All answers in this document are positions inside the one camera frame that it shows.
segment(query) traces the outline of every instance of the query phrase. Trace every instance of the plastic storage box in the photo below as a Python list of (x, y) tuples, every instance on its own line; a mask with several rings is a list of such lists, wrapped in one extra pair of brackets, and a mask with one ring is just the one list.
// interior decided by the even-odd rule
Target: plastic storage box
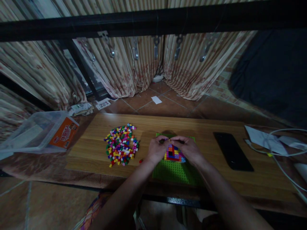
[(37, 112), (0, 145), (0, 154), (65, 152), (78, 128), (66, 111)]

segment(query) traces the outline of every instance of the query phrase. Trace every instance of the black fabric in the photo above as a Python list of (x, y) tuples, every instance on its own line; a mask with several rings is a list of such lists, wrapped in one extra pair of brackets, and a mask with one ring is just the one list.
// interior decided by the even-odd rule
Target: black fabric
[(230, 87), (237, 97), (307, 128), (307, 29), (258, 32)]

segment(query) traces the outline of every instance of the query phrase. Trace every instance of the white cable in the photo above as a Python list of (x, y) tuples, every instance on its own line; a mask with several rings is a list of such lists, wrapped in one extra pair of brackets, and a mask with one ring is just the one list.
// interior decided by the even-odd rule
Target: white cable
[(292, 180), (287, 174), (286, 172), (282, 169), (281, 165), (279, 164), (278, 160), (275, 159), (275, 157), (273, 156), (274, 160), (276, 161), (278, 167), (280, 168), (280, 170), (285, 174), (285, 176), (293, 183), (295, 184), (297, 187), (299, 187), (301, 190), (304, 190), (305, 192), (307, 192), (306, 189), (302, 188), (301, 186), (299, 186), (294, 180)]
[[(307, 151), (302, 151), (302, 152), (299, 152), (299, 153), (294, 153), (294, 154), (288, 154), (288, 155), (282, 155), (282, 154), (278, 154), (278, 153), (273, 153), (272, 152), (272, 149), (271, 149), (271, 146), (268, 142), (268, 139), (270, 137), (270, 135), (272, 135), (273, 133), (275, 132), (279, 132), (279, 131), (287, 131), (287, 130), (300, 130), (300, 131), (304, 131), (304, 132), (307, 132), (307, 130), (305, 129), (296, 129), (296, 128), (290, 128), (290, 129), (278, 129), (278, 130), (274, 130), (272, 132), (269, 133), (269, 135), (267, 136), (267, 138), (265, 138), (265, 141), (267, 141), (268, 145), (269, 145), (269, 150), (270, 150), (270, 153), (268, 152), (264, 152), (264, 151), (259, 151), (257, 149), (255, 149), (253, 146), (252, 146), (252, 143), (250, 142), (250, 140), (245, 140), (245, 142), (250, 146), (251, 149), (257, 151), (257, 152), (261, 152), (261, 153), (266, 153), (266, 154), (272, 154), (272, 155), (279, 155), (279, 156), (282, 156), (282, 157), (291, 157), (291, 156), (296, 156), (296, 155), (300, 155), (300, 154), (304, 154), (306, 153)], [(300, 192), (300, 190), (298, 190), (297, 188), (300, 188), (301, 190), (307, 192), (306, 189), (302, 188), (301, 186), (299, 186), (294, 180), (292, 180), (288, 174), (282, 169), (281, 165), (279, 164), (279, 162), (276, 160), (276, 158), (273, 156), (275, 162), (277, 163), (278, 167), (280, 168), (280, 170), (284, 173), (284, 175), (292, 182), (292, 184), (294, 185), (294, 187), (296, 188), (296, 190), (299, 192), (299, 194), (302, 196), (302, 199), (305, 201), (305, 203), (307, 203), (307, 198)]]
[(290, 128), (290, 129), (278, 129), (278, 130), (274, 130), (272, 132), (269, 133), (269, 135), (267, 136), (267, 138), (265, 138), (264, 141), (267, 142), (267, 144), (269, 145), (269, 150), (271, 151), (270, 154), (272, 155), (278, 155), (278, 156), (284, 156), (284, 157), (292, 157), (292, 156), (296, 156), (296, 155), (300, 155), (300, 154), (304, 154), (304, 153), (307, 153), (307, 150), (305, 151), (302, 151), (302, 152), (299, 152), (299, 153), (294, 153), (294, 154), (288, 154), (288, 155), (282, 155), (282, 154), (279, 154), (279, 153), (273, 153), (272, 150), (271, 150), (271, 146), (269, 144), (269, 137), (270, 135), (272, 135), (273, 133), (275, 132), (279, 132), (279, 131), (287, 131), (287, 130), (300, 130), (300, 131), (304, 131), (304, 132), (307, 132), (306, 129), (296, 129), (296, 128)]

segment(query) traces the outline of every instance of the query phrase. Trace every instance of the hand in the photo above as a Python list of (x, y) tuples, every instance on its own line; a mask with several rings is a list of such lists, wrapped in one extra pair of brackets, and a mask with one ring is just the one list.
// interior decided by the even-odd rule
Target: hand
[(169, 145), (170, 145), (170, 140), (166, 136), (161, 135), (151, 139), (146, 159), (152, 161), (154, 164), (157, 165), (164, 157)]
[(205, 159), (192, 138), (176, 136), (172, 137), (170, 141), (171, 144), (180, 148), (183, 155), (189, 160), (192, 165), (196, 166), (197, 163)]

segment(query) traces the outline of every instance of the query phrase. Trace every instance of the wooden table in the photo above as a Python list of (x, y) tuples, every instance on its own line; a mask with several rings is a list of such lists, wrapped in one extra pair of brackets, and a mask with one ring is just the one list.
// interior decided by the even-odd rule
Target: wooden table
[[(139, 151), (127, 166), (115, 165), (109, 168), (110, 161), (105, 154), (106, 142), (103, 139), (111, 129), (127, 123), (137, 127), (133, 134), (140, 140)], [(226, 163), (213, 132), (231, 133), (255, 171), (232, 170)], [(251, 150), (244, 142), (247, 134), (242, 122), (97, 114), (67, 156), (66, 168), (126, 178), (139, 165), (139, 160), (146, 157), (150, 139), (156, 133), (194, 136), (205, 158), (245, 197), (299, 203), (295, 188), (274, 160)]]

